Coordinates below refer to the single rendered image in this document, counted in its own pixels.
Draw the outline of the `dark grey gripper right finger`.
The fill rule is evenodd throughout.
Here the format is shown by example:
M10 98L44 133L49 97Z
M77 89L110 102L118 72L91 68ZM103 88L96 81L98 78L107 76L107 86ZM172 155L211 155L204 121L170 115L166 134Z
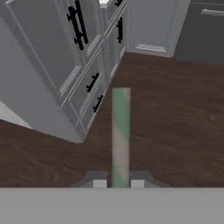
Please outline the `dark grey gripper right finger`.
M155 188L155 187L169 187L169 185L155 180L148 171L133 171L130 174L131 188Z

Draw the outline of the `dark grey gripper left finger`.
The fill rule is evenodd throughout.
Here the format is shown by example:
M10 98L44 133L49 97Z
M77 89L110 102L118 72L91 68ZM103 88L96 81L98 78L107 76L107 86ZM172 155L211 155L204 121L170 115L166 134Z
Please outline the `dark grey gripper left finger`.
M88 171L84 179L73 183L72 187L106 188L108 173L106 171Z

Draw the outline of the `green and white striped straw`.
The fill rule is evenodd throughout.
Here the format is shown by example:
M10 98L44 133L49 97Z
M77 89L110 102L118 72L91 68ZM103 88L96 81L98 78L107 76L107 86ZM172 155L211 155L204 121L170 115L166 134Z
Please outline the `green and white striped straw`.
M130 186L130 88L112 89L112 186Z

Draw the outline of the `grey drawer front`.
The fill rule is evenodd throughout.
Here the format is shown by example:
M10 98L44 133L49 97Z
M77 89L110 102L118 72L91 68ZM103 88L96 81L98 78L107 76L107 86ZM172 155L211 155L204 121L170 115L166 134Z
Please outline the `grey drawer front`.
M97 81L100 79L106 68L107 62L104 56L105 56L105 49L102 46L99 49L99 51L95 54L93 59L90 61L90 64L87 66L87 69L85 70L85 73L83 74L82 77L80 77L78 83L72 89L72 92L69 94L69 96L66 99L66 102L63 104L62 107L63 111L67 115L71 115L74 112L76 112L78 115L81 113L88 97L93 92L94 87L97 84ZM100 75L97 81L95 82L91 92L88 93L86 85L89 85L91 83L92 81L91 77L96 73L99 73Z
M92 124L92 121L94 120L95 115L96 115L96 113L99 109L98 108L96 112L93 111L93 106L95 106L96 103L98 102L97 97L99 97L100 95L103 95L103 98L104 98L106 90L107 90L107 84L103 80L99 84L97 89L94 91L94 94L93 94L92 98L89 100L89 102L87 104L87 108L85 109L85 111L84 111L84 113L83 113L83 115L81 116L81 119L80 119L80 122L81 122L82 126L84 127L85 131L89 130L89 128Z

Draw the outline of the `grey corner cupboard door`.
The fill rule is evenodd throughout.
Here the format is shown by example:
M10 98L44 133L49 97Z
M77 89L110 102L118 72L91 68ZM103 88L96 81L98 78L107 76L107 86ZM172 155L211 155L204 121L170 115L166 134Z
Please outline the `grey corner cupboard door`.
M122 17L122 43L118 43L118 29L116 27L119 18ZM127 5L124 4L115 11L111 17L105 9L102 10L102 28L107 54L108 84L113 80L117 68L127 48Z

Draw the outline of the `narrow grey cupboard door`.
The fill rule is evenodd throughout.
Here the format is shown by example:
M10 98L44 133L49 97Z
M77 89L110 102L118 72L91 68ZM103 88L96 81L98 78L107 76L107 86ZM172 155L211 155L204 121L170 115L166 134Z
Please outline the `narrow grey cupboard door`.
M67 20L69 13L68 7L73 6L76 9L74 0L59 0L62 4L62 9L65 13L66 27L68 29L69 41L72 44L72 49L75 50L85 62L88 62L97 47L102 41L102 24L100 19L100 5L98 0L79 0L80 7L83 14L83 19L86 27L88 44L85 44L83 37L81 37L84 49L81 50L77 44L74 43L75 33L71 22ZM76 20L81 32L80 20L78 13L76 13Z

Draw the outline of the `large grey cupboard door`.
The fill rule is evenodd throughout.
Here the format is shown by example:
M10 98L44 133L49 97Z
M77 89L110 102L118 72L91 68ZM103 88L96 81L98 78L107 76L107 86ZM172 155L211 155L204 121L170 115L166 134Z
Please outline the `large grey cupboard door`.
M62 96L81 68L71 45L67 10L62 0L1 0L45 71L46 80Z

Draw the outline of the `dark grey appliance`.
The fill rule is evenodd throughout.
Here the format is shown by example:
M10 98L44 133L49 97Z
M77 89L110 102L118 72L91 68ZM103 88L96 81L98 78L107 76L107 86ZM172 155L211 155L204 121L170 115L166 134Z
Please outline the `dark grey appliance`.
M224 67L224 17L203 9L224 11L224 0L191 0L174 58Z

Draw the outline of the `grey cabinet end panel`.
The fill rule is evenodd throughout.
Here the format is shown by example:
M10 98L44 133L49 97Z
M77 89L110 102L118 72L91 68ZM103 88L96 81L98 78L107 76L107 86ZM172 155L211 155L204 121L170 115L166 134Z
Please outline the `grey cabinet end panel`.
M191 0L128 0L128 52L171 58Z

